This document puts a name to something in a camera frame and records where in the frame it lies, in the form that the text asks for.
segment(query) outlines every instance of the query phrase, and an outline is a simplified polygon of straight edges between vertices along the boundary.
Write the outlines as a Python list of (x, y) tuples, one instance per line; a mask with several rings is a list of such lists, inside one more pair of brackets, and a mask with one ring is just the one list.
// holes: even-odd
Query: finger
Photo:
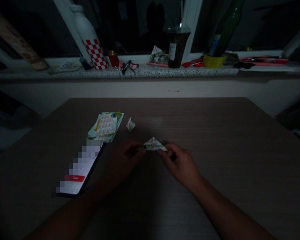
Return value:
[(131, 140), (129, 142), (127, 142), (124, 146), (123, 149), (125, 151), (128, 151), (130, 148), (132, 147), (141, 147), (143, 144), (141, 142), (136, 142), (134, 140)]
[(168, 143), (167, 145), (165, 145), (165, 147), (166, 147), (166, 149), (171, 150), (172, 152), (174, 152), (177, 157), (180, 157), (183, 153), (182, 148), (179, 147), (175, 143)]
[(176, 165), (174, 165), (173, 161), (169, 158), (167, 153), (161, 149), (158, 150), (158, 153), (163, 160), (164, 164), (166, 165), (167, 169), (171, 172), (174, 173), (176, 170)]
[(168, 152), (167, 152), (167, 155), (169, 156), (169, 158), (171, 158), (172, 157), (172, 151), (171, 150), (169, 150)]
[(132, 167), (134, 168), (138, 162), (140, 161), (140, 159), (143, 157), (143, 155), (147, 152), (147, 150), (145, 149), (141, 149), (140, 151), (137, 152), (136, 155), (134, 155), (133, 158), (131, 158), (129, 161), (132, 164)]
[(183, 151), (185, 151), (188, 155), (191, 156), (191, 152), (188, 149), (184, 149)]

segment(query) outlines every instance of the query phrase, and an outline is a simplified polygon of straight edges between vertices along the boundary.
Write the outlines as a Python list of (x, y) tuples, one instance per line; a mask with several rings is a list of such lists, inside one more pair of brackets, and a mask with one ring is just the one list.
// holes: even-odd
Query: pen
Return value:
[(167, 64), (161, 63), (147, 63), (148, 65), (158, 66), (158, 67), (169, 67)]

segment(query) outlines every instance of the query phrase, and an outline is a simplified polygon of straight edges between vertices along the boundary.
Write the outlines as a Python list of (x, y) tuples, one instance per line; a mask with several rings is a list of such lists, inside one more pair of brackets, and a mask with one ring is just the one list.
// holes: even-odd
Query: table surface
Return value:
[[(0, 234), (26, 236), (70, 201), (51, 197), (103, 111), (122, 111), (86, 188), (127, 138), (176, 142), (222, 194), (279, 239), (300, 239), (300, 140), (246, 98), (73, 98), (0, 155)], [(136, 127), (128, 132), (132, 117)], [(83, 239), (219, 239), (195, 198), (147, 152)]]

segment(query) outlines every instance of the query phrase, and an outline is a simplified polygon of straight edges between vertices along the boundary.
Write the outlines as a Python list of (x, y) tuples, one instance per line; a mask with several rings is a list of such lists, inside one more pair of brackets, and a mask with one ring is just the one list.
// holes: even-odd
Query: dark bottle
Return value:
[(226, 51), (232, 33), (241, 19), (241, 11), (244, 0), (232, 0), (227, 12), (223, 15), (209, 51), (213, 57), (221, 57)]

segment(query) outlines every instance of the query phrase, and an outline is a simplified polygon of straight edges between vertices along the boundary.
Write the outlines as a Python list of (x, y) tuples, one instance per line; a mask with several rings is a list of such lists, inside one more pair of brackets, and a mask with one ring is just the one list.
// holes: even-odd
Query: window frame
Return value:
[[(182, 62), (188, 62), (194, 59), (198, 59), (202, 56), (202, 53), (191, 53), (191, 47), (196, 32), (198, 19), (200, 16), (200, 10), (204, 0), (184, 0), (184, 13), (182, 19), (182, 25), (187, 25), (191, 29), (191, 34), (188, 38)], [(74, 41), (76, 42), (81, 54), (86, 59), (90, 59), (89, 54), (86, 51), (84, 44), (82, 43), (79, 33), (76, 29), (75, 16), (70, 10), (70, 5), (74, 4), (73, 0), (53, 0), (61, 17), (63, 18), (69, 32), (71, 33)], [(293, 37), (293, 39), (283, 48), (279, 50), (261, 50), (261, 51), (234, 51), (238, 53), (239, 58), (248, 56), (262, 56), (262, 55), (290, 55), (300, 45), (300, 31)], [(149, 61), (149, 54), (142, 55), (120, 55), (120, 59), (124, 62), (132, 60), (132, 62), (145, 64)], [(29, 68), (29, 64), (24, 59), (13, 59), (5, 51), (0, 48), (0, 61), (4, 63), (8, 68)], [(51, 67), (60, 66), (62, 63), (71, 61), (79, 63), (79, 57), (61, 57), (61, 58), (45, 58), (45, 61)]]

